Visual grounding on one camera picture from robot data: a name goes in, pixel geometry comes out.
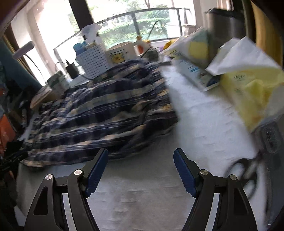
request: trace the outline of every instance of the perforated basket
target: perforated basket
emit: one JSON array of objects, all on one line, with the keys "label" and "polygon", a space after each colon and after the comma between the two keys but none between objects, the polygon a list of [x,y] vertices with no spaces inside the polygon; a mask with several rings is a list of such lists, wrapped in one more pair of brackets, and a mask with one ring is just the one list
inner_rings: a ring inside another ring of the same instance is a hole
[{"label": "perforated basket", "polygon": [[76,56],[76,62],[82,66],[86,76],[93,79],[106,72],[110,66],[104,45],[99,44]]}]

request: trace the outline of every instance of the white cloth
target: white cloth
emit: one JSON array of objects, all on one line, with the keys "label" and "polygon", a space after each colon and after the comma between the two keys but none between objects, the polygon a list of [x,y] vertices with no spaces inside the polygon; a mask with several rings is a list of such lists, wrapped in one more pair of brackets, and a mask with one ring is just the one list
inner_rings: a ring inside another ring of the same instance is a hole
[{"label": "white cloth", "polygon": [[[174,67],[163,67],[171,102],[179,122],[173,132],[156,141],[142,153],[110,161],[97,191],[88,198],[101,231],[180,231],[192,208],[194,198],[186,193],[173,162],[173,152],[182,148],[190,160],[216,176],[239,158],[253,158],[257,150],[237,112],[217,87],[200,92]],[[84,163],[53,166],[30,172],[21,165],[17,179],[19,207],[25,215],[34,195],[48,173],[69,175]],[[264,231],[265,181],[263,167],[257,191],[250,203],[259,231]],[[206,230],[215,220],[218,197],[214,197]],[[75,230],[67,196],[64,205],[70,231]]]}]

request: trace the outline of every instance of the folded clothing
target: folded clothing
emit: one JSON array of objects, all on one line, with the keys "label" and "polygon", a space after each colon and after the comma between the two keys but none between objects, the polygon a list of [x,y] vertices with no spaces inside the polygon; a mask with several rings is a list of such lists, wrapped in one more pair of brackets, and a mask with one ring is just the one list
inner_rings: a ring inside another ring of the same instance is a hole
[{"label": "folded clothing", "polygon": [[177,120],[158,65],[127,61],[42,104],[23,144],[29,150],[23,164],[84,162],[102,147],[110,159],[123,158],[167,134]]}]

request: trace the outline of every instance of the stainless steel container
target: stainless steel container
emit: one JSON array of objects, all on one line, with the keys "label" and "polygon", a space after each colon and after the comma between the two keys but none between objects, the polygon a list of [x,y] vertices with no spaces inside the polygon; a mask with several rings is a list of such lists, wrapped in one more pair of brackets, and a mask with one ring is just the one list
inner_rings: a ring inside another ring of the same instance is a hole
[{"label": "stainless steel container", "polygon": [[217,54],[219,47],[232,38],[246,36],[245,18],[242,13],[213,8],[205,12],[209,41],[209,61]]}]

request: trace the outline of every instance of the silver screw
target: silver screw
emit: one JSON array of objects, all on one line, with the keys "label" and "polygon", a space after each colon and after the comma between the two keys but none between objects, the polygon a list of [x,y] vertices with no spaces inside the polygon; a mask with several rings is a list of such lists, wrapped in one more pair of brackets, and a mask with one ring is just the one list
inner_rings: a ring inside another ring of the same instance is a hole
[{"label": "silver screw", "polygon": [[45,176],[45,179],[46,180],[50,180],[52,178],[52,175],[51,174],[47,174],[46,176]]},{"label": "silver screw", "polygon": [[236,177],[235,175],[231,174],[231,175],[230,175],[230,179],[231,179],[231,180],[236,180],[237,177]]},{"label": "silver screw", "polygon": [[200,173],[201,173],[202,175],[207,175],[207,174],[208,174],[208,171],[205,170],[205,169],[201,169],[201,170],[200,170]]},{"label": "silver screw", "polygon": [[74,171],[74,174],[75,175],[80,175],[82,173],[82,170],[81,169],[77,169]]}]

